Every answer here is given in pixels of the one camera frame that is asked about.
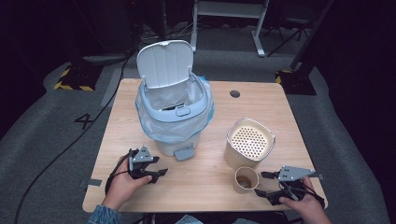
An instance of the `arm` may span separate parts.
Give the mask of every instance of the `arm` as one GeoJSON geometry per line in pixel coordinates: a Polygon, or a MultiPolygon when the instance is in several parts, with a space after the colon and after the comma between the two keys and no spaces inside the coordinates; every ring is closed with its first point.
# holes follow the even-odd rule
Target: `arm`
{"type": "Polygon", "coordinates": [[[146,185],[151,176],[147,175],[139,179],[132,179],[125,171],[128,170],[128,160],[125,160],[114,176],[110,189],[101,205],[96,206],[88,223],[120,223],[120,207],[126,203],[136,192],[136,190],[146,185]]]}
{"type": "MultiPolygon", "coordinates": [[[[302,181],[309,188],[314,188],[309,177],[304,177],[302,181]]],[[[331,224],[322,206],[312,195],[306,194],[299,202],[285,197],[279,198],[279,201],[287,207],[297,211],[301,217],[310,224],[331,224]]]]}

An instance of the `yellow and black hazard tape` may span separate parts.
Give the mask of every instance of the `yellow and black hazard tape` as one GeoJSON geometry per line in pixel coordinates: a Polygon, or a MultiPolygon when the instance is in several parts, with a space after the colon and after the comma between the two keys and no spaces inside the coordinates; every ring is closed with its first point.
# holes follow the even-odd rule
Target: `yellow and black hazard tape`
{"type": "Polygon", "coordinates": [[[282,78],[280,76],[283,74],[292,74],[294,72],[295,71],[290,71],[290,70],[279,70],[275,72],[276,83],[282,85],[282,78]]]}
{"type": "Polygon", "coordinates": [[[61,74],[58,82],[55,84],[54,89],[62,89],[68,91],[94,91],[96,81],[90,81],[92,84],[78,83],[78,79],[75,78],[76,75],[72,74],[72,65],[67,65],[61,74]]]}

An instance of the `person's left hand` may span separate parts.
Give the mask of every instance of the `person's left hand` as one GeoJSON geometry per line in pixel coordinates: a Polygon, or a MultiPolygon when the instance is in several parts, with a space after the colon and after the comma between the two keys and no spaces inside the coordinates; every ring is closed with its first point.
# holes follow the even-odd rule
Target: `person's left hand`
{"type": "MultiPolygon", "coordinates": [[[[124,160],[116,174],[127,170],[128,160],[124,160]]],[[[147,175],[139,179],[132,179],[127,172],[114,176],[110,189],[108,190],[102,205],[118,211],[120,207],[134,195],[134,192],[138,188],[146,185],[151,179],[151,175],[147,175]]]]}

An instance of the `wooden tabletop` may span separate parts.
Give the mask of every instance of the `wooden tabletop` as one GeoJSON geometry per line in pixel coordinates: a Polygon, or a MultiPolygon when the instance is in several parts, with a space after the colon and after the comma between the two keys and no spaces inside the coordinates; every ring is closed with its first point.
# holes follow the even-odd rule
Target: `wooden tabletop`
{"type": "MultiPolygon", "coordinates": [[[[282,165],[314,169],[287,98],[276,83],[210,81],[215,114],[201,132],[194,157],[187,161],[163,155],[155,141],[142,131],[134,106],[139,84],[140,79],[132,78],[120,83],[92,172],[92,179],[100,179],[102,184],[100,187],[88,186],[83,203],[87,212],[92,212],[105,198],[106,180],[120,157],[129,148],[142,146],[147,146],[153,156],[160,157],[147,170],[169,170],[156,184],[139,189],[121,207],[121,212],[287,210],[284,205],[272,206],[266,199],[256,196],[254,191],[248,194],[234,191],[234,170],[224,160],[224,150],[227,132],[241,118],[257,120],[276,136],[274,149],[256,169],[258,174],[262,171],[277,172],[282,165]],[[233,98],[230,91],[239,91],[240,97],[233,98]]],[[[311,180],[317,194],[325,198],[318,179],[311,180]]],[[[258,189],[271,192],[279,190],[279,187],[276,180],[261,177],[258,189]]]]}

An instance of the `hand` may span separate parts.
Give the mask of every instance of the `hand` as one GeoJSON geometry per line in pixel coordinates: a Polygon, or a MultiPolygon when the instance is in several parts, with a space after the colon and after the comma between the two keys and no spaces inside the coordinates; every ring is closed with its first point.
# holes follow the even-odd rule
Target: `hand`
{"type": "MultiPolygon", "coordinates": [[[[314,188],[309,177],[306,176],[302,178],[302,181],[309,188],[314,188]]],[[[318,200],[316,200],[315,197],[310,194],[305,194],[304,198],[299,202],[285,197],[280,197],[279,201],[285,204],[287,207],[297,211],[300,216],[310,224],[331,224],[329,218],[324,213],[320,202],[318,202],[318,200]]]]}
{"type": "Polygon", "coordinates": [[[120,207],[134,195],[134,192],[138,188],[146,185],[152,179],[151,175],[147,175],[139,179],[132,179],[128,173],[120,174],[127,170],[128,160],[124,160],[111,182],[110,189],[108,190],[102,205],[118,211],[120,207]]]}

